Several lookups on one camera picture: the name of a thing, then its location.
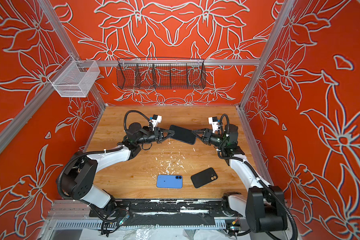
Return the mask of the black smartphone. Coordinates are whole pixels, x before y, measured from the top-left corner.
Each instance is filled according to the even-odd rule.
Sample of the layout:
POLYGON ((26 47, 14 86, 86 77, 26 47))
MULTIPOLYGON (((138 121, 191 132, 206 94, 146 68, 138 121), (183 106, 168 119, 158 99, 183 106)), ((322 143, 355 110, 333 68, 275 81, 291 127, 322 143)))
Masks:
POLYGON ((197 137, 192 133, 191 130, 185 129, 179 126, 171 125, 170 130, 174 131, 175 134, 171 136, 171 139, 180 141, 185 144, 194 145, 197 137))

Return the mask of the black phone case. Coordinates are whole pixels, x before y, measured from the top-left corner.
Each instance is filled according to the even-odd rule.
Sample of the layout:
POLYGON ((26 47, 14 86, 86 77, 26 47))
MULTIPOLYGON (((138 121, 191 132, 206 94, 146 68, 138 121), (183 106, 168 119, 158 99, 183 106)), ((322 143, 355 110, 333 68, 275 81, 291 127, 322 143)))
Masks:
POLYGON ((205 169, 191 176, 191 181, 196 189, 201 188, 218 179, 218 175, 213 168, 205 169))

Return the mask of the blue phone case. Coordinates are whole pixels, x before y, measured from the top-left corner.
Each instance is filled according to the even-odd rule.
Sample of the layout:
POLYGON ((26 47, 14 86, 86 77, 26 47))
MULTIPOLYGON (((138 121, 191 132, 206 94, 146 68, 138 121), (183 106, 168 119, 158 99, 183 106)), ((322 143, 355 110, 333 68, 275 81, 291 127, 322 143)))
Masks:
POLYGON ((180 175, 158 175, 157 188, 181 189, 183 177, 180 175))

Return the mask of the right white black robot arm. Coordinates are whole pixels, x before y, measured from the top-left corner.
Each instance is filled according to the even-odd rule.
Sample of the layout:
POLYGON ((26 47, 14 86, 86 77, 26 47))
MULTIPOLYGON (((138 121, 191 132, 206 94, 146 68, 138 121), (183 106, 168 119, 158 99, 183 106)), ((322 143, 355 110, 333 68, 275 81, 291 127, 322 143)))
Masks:
POLYGON ((261 177, 250 164, 238 143, 238 127, 230 124, 226 114, 220 118, 210 117, 209 124, 210 129, 193 130, 192 134, 205 145, 216 149, 217 156, 235 171, 247 190, 247 197, 230 194, 226 196, 226 200, 229 210, 243 216, 249 228, 245 231, 227 229, 226 234, 238 237, 249 233, 264 233, 276 240, 275 232, 290 229, 290 239, 298 239, 298 227, 286 206, 283 191, 261 177))

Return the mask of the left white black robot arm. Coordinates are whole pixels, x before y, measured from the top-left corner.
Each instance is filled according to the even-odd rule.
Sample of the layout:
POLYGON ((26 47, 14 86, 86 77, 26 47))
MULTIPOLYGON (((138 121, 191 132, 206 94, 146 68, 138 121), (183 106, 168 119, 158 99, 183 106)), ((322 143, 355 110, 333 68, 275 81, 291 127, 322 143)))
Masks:
POLYGON ((140 111, 136 113, 147 121, 147 125, 142 126, 140 123, 128 125, 127 119, 131 113, 133 111, 126 112, 124 117, 126 135, 122 142, 109 150, 75 153, 56 180, 58 193, 63 199, 89 205, 100 219, 110 217, 118 206, 111 194, 95 186, 96 174, 107 167, 134 159, 143 150, 144 145, 160 144, 175 134, 173 130, 158 126, 162 116, 153 115, 149 118, 140 111))

